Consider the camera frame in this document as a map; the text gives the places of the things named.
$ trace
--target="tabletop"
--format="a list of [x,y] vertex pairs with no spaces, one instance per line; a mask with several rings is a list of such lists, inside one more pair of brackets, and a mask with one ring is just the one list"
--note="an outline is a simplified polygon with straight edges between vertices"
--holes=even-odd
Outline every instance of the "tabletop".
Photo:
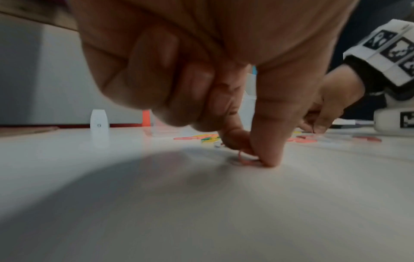
[[414,141],[381,139],[269,169],[144,128],[1,138],[0,261],[414,261]]

